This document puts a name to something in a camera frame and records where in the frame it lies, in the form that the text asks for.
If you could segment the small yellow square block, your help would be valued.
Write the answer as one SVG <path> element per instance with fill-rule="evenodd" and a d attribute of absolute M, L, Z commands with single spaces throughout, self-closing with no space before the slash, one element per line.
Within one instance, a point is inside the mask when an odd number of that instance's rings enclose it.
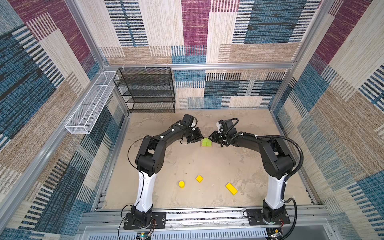
<path fill-rule="evenodd" d="M 196 180 L 199 182 L 199 183 L 201 183 L 202 181 L 203 181 L 203 177 L 201 176 L 201 175 L 198 175 L 197 177 L 196 177 Z"/>

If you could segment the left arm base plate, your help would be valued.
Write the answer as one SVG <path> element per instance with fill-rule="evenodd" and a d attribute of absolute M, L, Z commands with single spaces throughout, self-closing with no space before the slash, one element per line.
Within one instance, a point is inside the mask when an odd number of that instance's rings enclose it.
<path fill-rule="evenodd" d="M 164 229 L 167 219 L 166 212 L 152 212 L 144 218 L 127 213 L 124 216 L 124 230 L 149 230 L 151 228 Z"/>

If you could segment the long yellow block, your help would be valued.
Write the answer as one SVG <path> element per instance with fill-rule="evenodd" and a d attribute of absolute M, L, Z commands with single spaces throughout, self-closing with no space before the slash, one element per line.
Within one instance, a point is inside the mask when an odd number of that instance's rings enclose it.
<path fill-rule="evenodd" d="M 237 194 L 238 190 L 231 184 L 231 183 L 228 183 L 226 184 L 226 188 L 227 190 L 234 196 Z"/>

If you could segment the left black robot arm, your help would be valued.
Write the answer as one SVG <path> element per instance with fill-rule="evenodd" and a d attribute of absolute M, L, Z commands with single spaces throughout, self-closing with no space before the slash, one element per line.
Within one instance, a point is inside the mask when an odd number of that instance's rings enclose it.
<path fill-rule="evenodd" d="M 182 120 L 172 124 L 166 131 L 142 139 L 135 159 L 139 174 L 137 199 L 131 208 L 135 221 L 148 226 L 152 221 L 153 191 L 157 174 L 164 165 L 166 149 L 177 141 L 187 140 L 187 144 L 201 141 L 204 137 L 197 127 L 198 120 L 185 114 Z"/>

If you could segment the yellow cylinder block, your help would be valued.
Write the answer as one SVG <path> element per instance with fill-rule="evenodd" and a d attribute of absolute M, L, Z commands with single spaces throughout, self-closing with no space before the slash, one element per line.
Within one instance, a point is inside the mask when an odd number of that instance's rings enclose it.
<path fill-rule="evenodd" d="M 184 181 L 179 181 L 179 187 L 182 189 L 185 187 L 185 182 Z"/>

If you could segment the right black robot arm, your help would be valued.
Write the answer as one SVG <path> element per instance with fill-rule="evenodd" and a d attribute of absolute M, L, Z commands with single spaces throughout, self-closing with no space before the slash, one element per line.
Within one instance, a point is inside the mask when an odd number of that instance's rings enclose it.
<path fill-rule="evenodd" d="M 268 174 L 268 191 L 261 215 L 266 224 L 274 224 L 285 215 L 286 177 L 293 172 L 295 161 L 282 136 L 238 132 L 235 128 L 238 121 L 236 118 L 218 121 L 218 130 L 209 136 L 209 140 L 221 147 L 234 146 L 260 153 L 264 170 Z"/>

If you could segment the aluminium front rail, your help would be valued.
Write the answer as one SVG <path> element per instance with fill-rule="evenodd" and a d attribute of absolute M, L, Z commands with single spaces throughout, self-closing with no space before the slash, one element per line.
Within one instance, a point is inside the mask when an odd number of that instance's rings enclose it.
<path fill-rule="evenodd" d="M 340 240 L 341 233 L 334 225 L 328 210 L 322 205 L 298 206 L 297 223 L 289 232 L 294 220 L 294 207 L 287 206 L 289 225 L 250 226 L 244 215 L 246 209 L 258 207 L 159 209 L 166 212 L 164 229 L 124 230 L 126 212 L 102 210 L 85 213 L 77 240 L 265 240 L 278 235 L 286 240 Z"/>

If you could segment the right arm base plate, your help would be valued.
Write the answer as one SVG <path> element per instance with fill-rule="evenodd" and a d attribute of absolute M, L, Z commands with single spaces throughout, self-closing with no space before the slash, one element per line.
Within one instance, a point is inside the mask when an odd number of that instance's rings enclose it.
<path fill-rule="evenodd" d="M 285 206 L 276 210 L 269 208 L 246 209 L 244 215 L 250 226 L 289 225 L 293 220 L 289 217 Z"/>

